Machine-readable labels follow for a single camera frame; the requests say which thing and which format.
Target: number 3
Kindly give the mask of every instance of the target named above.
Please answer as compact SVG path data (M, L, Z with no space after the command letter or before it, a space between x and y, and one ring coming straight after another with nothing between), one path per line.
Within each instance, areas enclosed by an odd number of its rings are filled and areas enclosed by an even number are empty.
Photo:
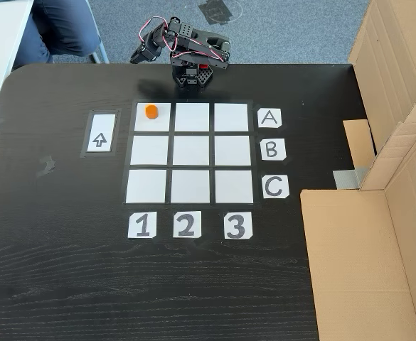
M228 232L227 235L231 239L241 239L244 236L245 228L242 224L244 224L244 217L242 215L232 215L228 218L228 221L231 222L233 220L236 220L238 222L237 225L233 226L235 229L238 230L238 234L233 234L231 232Z
M250 239L252 232L251 212L231 212L223 220L226 239Z

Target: jeans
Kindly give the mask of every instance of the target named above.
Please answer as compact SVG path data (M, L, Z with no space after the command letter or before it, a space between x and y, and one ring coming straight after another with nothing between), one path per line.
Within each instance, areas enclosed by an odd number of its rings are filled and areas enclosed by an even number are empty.
M100 44L86 0L34 0L14 68L52 63L52 55L85 57Z

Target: orange block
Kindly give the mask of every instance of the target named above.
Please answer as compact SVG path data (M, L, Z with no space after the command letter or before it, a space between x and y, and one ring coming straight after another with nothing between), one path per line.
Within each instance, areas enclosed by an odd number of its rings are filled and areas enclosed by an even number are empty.
M155 104L148 104L145 106L144 111L148 119L156 119L159 115L159 110Z

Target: black robotic arm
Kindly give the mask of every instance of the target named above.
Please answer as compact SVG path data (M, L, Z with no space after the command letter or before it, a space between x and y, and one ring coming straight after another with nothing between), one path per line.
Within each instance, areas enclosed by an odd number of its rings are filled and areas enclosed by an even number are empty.
M213 76L211 66L227 68L230 59L227 37L194 29L176 17L169 23L161 19L164 22L142 38L141 32L152 18L144 24L139 34L142 43L131 56L131 63L155 61L166 46L170 50L173 78L179 87L198 84L204 88Z

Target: gray carpet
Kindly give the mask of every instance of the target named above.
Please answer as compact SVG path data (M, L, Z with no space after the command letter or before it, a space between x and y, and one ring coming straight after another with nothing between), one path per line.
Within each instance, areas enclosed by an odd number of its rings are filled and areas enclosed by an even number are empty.
M233 15L210 25L206 0L90 0L111 63L128 63L139 28L151 16L178 16L230 37L232 63L346 63L368 0L223 0ZM152 27L159 22L153 21ZM89 63L57 57L58 63ZM167 63L168 51L158 63Z

